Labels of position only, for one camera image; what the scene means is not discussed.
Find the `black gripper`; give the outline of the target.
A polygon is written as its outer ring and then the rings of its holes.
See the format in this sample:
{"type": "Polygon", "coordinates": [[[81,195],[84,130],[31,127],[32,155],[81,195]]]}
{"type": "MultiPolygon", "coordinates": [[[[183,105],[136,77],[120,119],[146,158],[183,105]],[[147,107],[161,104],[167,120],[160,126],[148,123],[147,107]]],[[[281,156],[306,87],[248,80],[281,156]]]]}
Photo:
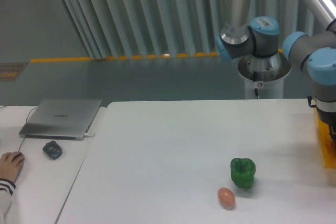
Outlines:
{"type": "Polygon", "coordinates": [[[335,140],[335,101],[321,101],[312,96],[307,96],[307,100],[309,107],[317,109],[319,119],[328,125],[330,137],[335,140]]]}

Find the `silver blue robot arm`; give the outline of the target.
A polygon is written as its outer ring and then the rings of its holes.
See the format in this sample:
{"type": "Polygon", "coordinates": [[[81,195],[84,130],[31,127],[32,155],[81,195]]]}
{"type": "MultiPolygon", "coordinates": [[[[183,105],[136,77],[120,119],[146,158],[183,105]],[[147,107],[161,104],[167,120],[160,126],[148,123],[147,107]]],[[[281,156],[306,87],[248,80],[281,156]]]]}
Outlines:
{"type": "MultiPolygon", "coordinates": [[[[228,21],[216,37],[220,55],[225,59],[247,54],[272,56],[279,25],[266,16],[256,17],[247,25],[249,0],[228,1],[228,21]]],[[[314,36],[299,31],[290,34],[283,42],[283,54],[312,80],[319,118],[335,139],[335,0],[304,1],[326,30],[314,36]]]]}

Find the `striped sleeve forearm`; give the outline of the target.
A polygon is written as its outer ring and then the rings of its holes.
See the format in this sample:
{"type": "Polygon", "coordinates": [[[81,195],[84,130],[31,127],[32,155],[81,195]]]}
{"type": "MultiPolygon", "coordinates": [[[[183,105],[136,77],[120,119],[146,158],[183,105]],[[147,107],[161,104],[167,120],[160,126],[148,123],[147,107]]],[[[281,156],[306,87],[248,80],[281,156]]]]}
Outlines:
{"type": "Polygon", "coordinates": [[[1,223],[5,223],[5,216],[11,204],[11,197],[16,189],[16,185],[1,178],[1,223]]]}

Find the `person's bare hand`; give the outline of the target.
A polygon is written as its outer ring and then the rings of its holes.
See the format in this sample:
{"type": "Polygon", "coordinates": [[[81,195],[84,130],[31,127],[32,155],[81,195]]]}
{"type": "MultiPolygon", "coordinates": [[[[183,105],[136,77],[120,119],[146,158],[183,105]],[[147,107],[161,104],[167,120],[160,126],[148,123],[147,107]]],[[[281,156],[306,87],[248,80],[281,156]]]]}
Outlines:
{"type": "Polygon", "coordinates": [[[7,152],[1,156],[1,178],[7,179],[13,183],[16,181],[25,160],[24,154],[13,160],[18,153],[20,152],[7,152]]]}

